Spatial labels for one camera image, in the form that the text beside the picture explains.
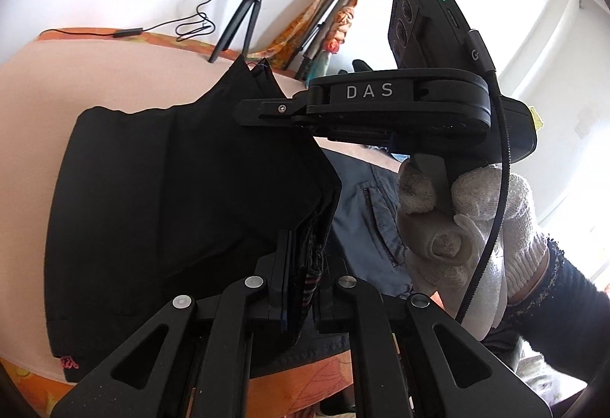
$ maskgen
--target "dark sweater sleeve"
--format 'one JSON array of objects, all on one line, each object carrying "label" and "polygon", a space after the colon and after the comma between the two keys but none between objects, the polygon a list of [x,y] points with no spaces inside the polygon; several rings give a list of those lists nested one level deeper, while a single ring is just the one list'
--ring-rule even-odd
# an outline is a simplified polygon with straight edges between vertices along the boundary
[{"label": "dark sweater sleeve", "polygon": [[505,320],[553,368],[590,382],[610,349],[610,298],[599,292],[548,240],[545,275]]}]

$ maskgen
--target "pink embroidered logo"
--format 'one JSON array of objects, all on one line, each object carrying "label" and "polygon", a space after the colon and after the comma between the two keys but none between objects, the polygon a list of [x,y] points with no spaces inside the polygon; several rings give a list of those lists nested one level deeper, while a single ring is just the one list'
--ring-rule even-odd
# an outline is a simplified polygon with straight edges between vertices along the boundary
[{"label": "pink embroidered logo", "polygon": [[70,370],[72,368],[74,368],[74,370],[78,369],[78,363],[74,361],[74,359],[72,359],[72,356],[63,356],[61,358],[62,361],[62,368],[64,370]]}]

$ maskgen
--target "round metal bolt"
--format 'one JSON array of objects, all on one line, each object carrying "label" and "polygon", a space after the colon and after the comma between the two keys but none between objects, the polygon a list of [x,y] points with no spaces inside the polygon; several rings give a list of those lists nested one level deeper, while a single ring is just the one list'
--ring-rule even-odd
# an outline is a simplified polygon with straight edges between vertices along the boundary
[{"label": "round metal bolt", "polygon": [[262,286],[264,282],[265,281],[262,279],[262,277],[259,277],[258,275],[252,275],[252,277],[248,277],[244,283],[246,284],[246,287],[249,287],[250,289],[256,289],[257,287]]},{"label": "round metal bolt", "polygon": [[411,296],[411,304],[416,308],[426,308],[430,306],[430,298],[423,294],[414,294]]},{"label": "round metal bolt", "polygon": [[190,296],[187,296],[186,294],[181,294],[179,296],[176,296],[174,298],[174,300],[172,301],[174,308],[178,308],[178,309],[188,308],[190,306],[190,303],[191,303],[191,298],[190,298]]},{"label": "round metal bolt", "polygon": [[339,277],[339,285],[346,289],[351,289],[356,285],[356,279],[352,275],[343,275],[343,277]]}]

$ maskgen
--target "glove cuff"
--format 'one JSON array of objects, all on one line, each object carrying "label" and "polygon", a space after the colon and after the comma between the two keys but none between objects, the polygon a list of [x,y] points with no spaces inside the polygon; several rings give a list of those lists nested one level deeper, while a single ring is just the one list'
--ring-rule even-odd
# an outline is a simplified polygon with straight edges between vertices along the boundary
[{"label": "glove cuff", "polygon": [[529,249],[517,253],[504,265],[508,299],[519,292],[533,277],[548,251],[548,237],[541,230],[535,233]]}]

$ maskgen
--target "usb port slot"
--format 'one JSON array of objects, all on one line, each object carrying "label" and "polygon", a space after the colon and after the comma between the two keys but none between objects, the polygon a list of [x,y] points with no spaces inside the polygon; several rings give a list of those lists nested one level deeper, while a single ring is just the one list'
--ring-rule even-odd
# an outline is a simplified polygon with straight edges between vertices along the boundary
[{"label": "usb port slot", "polygon": [[449,14],[449,18],[453,21],[453,25],[456,27],[456,29],[459,29],[458,21],[453,16],[453,12],[450,9],[447,9],[447,13]]}]

